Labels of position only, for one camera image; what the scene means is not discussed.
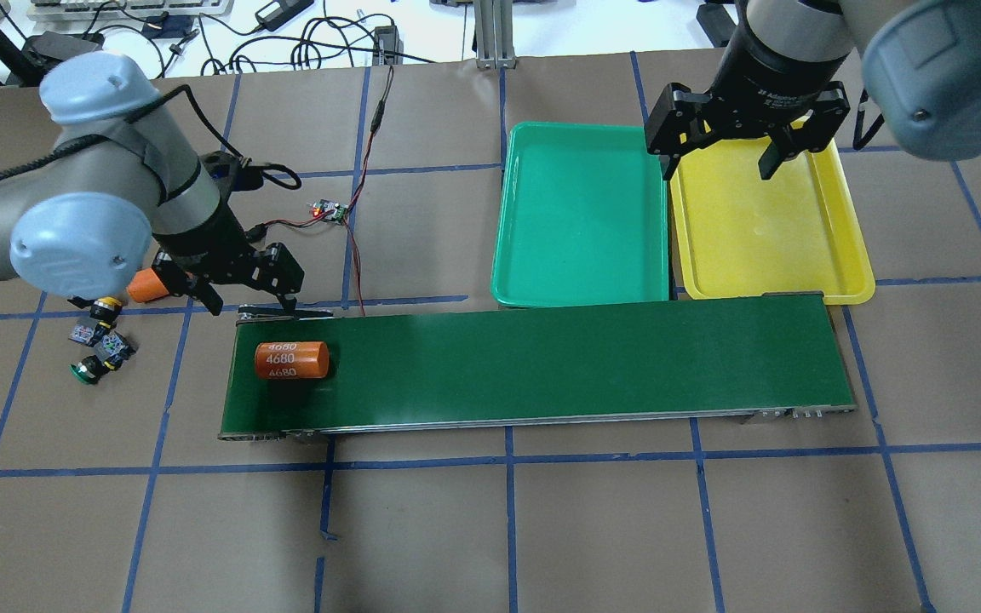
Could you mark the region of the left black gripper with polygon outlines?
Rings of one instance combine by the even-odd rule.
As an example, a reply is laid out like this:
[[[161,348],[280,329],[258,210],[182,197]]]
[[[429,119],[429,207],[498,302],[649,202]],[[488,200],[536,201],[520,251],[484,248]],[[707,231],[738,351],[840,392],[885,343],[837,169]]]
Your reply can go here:
[[[280,242],[272,242],[265,249],[248,245],[228,253],[213,251],[195,261],[161,249],[152,269],[171,295],[188,296],[214,317],[221,315],[223,308],[221,295],[215,290],[217,284],[242,284],[266,292],[275,296],[285,313],[293,314],[304,280],[304,269]]]

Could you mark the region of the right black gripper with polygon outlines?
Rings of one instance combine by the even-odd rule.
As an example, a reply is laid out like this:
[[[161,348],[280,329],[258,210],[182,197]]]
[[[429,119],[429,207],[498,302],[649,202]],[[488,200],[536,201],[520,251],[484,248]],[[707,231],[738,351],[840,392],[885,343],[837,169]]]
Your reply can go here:
[[[662,90],[644,124],[646,150],[663,156],[663,179],[669,181],[688,152],[717,140],[770,135],[807,115],[790,143],[799,151],[820,152],[850,109],[844,87],[833,80],[844,61],[787,57],[750,26],[739,25],[706,92],[693,93],[681,83]],[[787,137],[771,136],[759,158],[760,178],[773,178],[788,155]]]

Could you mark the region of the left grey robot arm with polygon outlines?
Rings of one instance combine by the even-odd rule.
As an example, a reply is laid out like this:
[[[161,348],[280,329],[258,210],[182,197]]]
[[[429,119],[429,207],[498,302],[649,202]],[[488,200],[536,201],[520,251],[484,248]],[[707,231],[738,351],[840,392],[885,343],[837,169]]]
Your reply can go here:
[[[242,284],[295,310],[303,268],[280,242],[254,248],[229,204],[273,179],[229,140],[196,152],[160,93],[125,55],[96,51],[44,77],[39,96],[61,132],[54,150],[0,171],[0,282],[20,277],[47,294],[94,300],[122,294],[152,243],[172,295],[210,313],[217,284]]]

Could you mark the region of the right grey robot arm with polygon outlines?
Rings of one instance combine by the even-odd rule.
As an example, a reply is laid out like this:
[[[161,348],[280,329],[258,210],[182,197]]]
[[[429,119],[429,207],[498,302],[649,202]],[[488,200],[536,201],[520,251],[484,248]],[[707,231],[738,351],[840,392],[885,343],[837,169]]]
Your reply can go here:
[[[766,137],[770,179],[834,139],[852,103],[835,73],[857,52],[861,102],[879,117],[855,125],[857,147],[880,127],[914,156],[981,155],[981,1],[740,1],[712,85],[662,90],[644,124],[665,179],[680,160],[721,140]]]

